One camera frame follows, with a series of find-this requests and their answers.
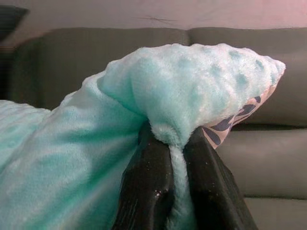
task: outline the wall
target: wall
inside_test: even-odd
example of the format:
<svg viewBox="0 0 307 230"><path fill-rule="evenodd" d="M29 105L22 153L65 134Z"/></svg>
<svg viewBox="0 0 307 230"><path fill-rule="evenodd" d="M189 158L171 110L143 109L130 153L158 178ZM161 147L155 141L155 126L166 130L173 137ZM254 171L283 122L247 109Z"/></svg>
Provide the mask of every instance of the wall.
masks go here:
<svg viewBox="0 0 307 230"><path fill-rule="evenodd" d="M60 27L307 26L307 0L0 0L31 10L6 45Z"/></svg>

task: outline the mint green blanket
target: mint green blanket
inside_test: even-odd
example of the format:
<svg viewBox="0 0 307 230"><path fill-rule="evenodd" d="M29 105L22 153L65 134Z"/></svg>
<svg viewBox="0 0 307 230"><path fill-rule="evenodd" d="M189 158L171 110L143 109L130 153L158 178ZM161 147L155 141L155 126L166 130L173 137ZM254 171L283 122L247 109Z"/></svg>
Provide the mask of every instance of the mint green blanket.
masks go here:
<svg viewBox="0 0 307 230"><path fill-rule="evenodd" d="M171 149L167 228L194 229L182 148L195 128L275 87L284 70L249 49L173 44L110 62L53 111L1 101L0 229L110 229L146 120Z"/></svg>

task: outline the fleece fabric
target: fleece fabric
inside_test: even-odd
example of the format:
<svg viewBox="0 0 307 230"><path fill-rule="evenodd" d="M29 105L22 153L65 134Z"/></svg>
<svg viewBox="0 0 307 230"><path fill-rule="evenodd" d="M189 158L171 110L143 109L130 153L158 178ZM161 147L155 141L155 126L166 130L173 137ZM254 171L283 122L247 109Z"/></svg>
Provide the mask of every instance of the fleece fabric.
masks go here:
<svg viewBox="0 0 307 230"><path fill-rule="evenodd" d="M183 147L195 128L270 95L284 70L246 48L172 44L110 62L53 111L1 101L0 228L110 229L122 173L149 120L171 150L167 229L194 229Z"/></svg>

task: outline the gray couch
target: gray couch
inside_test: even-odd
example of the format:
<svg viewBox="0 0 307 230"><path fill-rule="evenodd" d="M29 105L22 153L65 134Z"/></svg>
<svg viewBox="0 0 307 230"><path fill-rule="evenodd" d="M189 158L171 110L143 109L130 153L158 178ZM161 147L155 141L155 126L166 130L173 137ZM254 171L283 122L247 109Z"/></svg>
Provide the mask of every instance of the gray couch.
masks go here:
<svg viewBox="0 0 307 230"><path fill-rule="evenodd" d="M218 149L260 230L307 229L307 28L58 29L14 52L9 99L53 109L84 78L141 46L248 47L287 65L274 95Z"/></svg>

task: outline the dark pillow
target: dark pillow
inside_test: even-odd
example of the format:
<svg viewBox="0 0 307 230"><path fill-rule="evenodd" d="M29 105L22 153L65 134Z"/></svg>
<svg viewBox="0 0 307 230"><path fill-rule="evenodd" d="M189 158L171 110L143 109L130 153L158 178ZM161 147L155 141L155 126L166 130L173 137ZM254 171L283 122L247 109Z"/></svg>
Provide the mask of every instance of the dark pillow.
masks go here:
<svg viewBox="0 0 307 230"><path fill-rule="evenodd" d="M0 42L15 30L27 12L27 9L0 5Z"/></svg>

